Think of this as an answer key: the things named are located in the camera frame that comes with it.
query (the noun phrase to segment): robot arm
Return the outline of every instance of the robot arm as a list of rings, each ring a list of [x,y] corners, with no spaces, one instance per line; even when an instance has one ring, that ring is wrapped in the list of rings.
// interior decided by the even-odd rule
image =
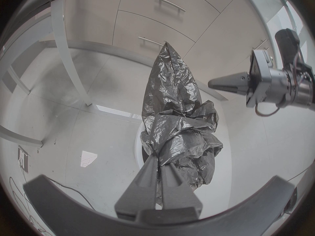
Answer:
[[[282,70],[273,69],[266,50],[253,50],[249,73],[210,80],[208,87],[246,95],[246,106],[256,106],[256,113],[261,116],[270,115],[258,112],[260,102],[275,103],[278,107],[276,111],[288,105],[315,111],[315,79],[312,68],[304,63],[296,32],[282,29],[276,33],[275,38],[284,65]]]

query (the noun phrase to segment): metal handle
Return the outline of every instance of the metal handle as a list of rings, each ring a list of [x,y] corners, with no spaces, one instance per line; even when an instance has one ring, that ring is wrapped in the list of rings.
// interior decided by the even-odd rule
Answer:
[[[144,40],[144,41],[148,41],[148,42],[150,42],[150,43],[153,43],[153,44],[159,45],[159,46],[164,46],[164,45],[163,45],[163,44],[161,44],[161,43],[155,42],[155,41],[150,40],[150,39],[147,39],[147,38],[145,38],[145,37],[138,37],[138,38],[139,38],[139,39],[142,39],[142,40]]]
[[[182,7],[176,5],[175,3],[172,3],[172,2],[170,2],[170,1],[167,1],[167,0],[160,0],[160,1],[163,1],[163,2],[165,2],[165,3],[168,3],[168,4],[170,4],[170,5],[174,6],[174,7],[176,7],[177,9],[182,10],[183,12],[186,11],[186,10],[183,9]]]
[[[262,42],[260,43],[260,45],[258,45],[256,48],[254,48],[254,50],[257,50],[259,47],[261,47],[264,43],[266,43],[267,39],[262,40]]]

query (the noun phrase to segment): electrical outlet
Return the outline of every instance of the electrical outlet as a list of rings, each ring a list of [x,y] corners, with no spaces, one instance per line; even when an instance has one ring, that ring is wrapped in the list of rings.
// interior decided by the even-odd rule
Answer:
[[[21,168],[28,173],[28,154],[20,146],[18,147],[18,161],[21,164]]]

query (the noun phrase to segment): floor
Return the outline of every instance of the floor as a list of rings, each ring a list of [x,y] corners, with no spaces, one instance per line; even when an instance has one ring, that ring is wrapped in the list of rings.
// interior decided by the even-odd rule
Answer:
[[[18,87],[12,94],[1,81],[0,124],[21,135],[43,140],[44,144],[42,148],[22,146],[29,154],[28,174],[24,179],[15,154],[17,145],[1,139],[4,152],[0,153],[1,175],[4,179],[14,178],[16,185],[22,186],[25,181],[45,174],[80,191],[97,211],[116,216],[115,202],[139,171],[134,145],[142,122],[143,95],[150,67],[104,53],[82,49],[70,49],[70,52],[92,99],[89,107],[80,100],[57,48],[44,49],[21,77],[31,90],[29,95]],[[224,144],[216,158],[212,183],[196,191],[205,203],[203,218],[228,208],[231,152],[220,102],[201,93],[203,101],[215,102],[220,117],[215,135]],[[220,191],[214,191],[214,186],[220,187]],[[78,193],[60,189],[89,206]],[[27,208],[20,206],[27,216]]]

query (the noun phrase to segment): garbage bag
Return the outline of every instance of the garbage bag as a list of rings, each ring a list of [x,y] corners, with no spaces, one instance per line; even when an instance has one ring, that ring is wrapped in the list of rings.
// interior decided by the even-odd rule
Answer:
[[[213,102],[202,104],[189,67],[168,42],[149,76],[142,120],[142,146],[148,155],[157,154],[160,166],[174,163],[193,190],[211,182],[215,156],[223,148],[212,134],[219,116]],[[161,204],[160,184],[157,203]]]

